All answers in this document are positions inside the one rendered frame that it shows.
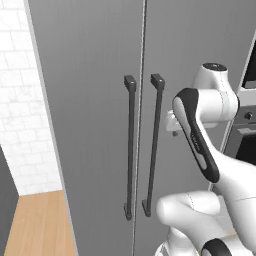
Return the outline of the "dark grey cabinet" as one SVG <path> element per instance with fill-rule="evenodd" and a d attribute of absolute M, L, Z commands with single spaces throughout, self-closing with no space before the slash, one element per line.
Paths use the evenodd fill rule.
<path fill-rule="evenodd" d="M 0 146 L 0 256 L 4 256 L 19 195 Z"/>

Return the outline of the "steel microwave oven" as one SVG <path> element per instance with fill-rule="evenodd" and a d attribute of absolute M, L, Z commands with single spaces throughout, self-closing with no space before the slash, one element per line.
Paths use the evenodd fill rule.
<path fill-rule="evenodd" d="M 242 106 L 256 105 L 256 31 L 241 76 L 238 97 Z"/>

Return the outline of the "grey fridge door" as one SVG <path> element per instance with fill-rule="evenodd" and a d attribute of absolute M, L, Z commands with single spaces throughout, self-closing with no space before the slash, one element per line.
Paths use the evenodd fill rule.
<path fill-rule="evenodd" d="M 165 80 L 161 105 L 152 202 L 176 193 L 206 190 L 209 183 L 183 133 L 166 130 L 172 99 L 193 83 L 200 66 L 220 63 L 228 68 L 233 89 L 241 83 L 256 32 L 256 0 L 148 0 L 142 93 L 137 213 L 133 256 L 154 256 L 167 238 L 168 227 L 156 211 L 147 217 L 147 198 L 154 128 L 156 89 L 150 76 Z"/>
<path fill-rule="evenodd" d="M 140 71 L 142 0 L 28 0 L 79 256 L 132 256 L 124 85 Z"/>

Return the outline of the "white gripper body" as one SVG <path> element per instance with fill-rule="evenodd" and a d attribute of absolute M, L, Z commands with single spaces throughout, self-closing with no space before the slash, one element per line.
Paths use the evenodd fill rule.
<path fill-rule="evenodd" d="M 181 130 L 181 126 L 176 119 L 174 112 L 169 110 L 166 117 L 166 130 L 168 132 L 178 132 Z"/>

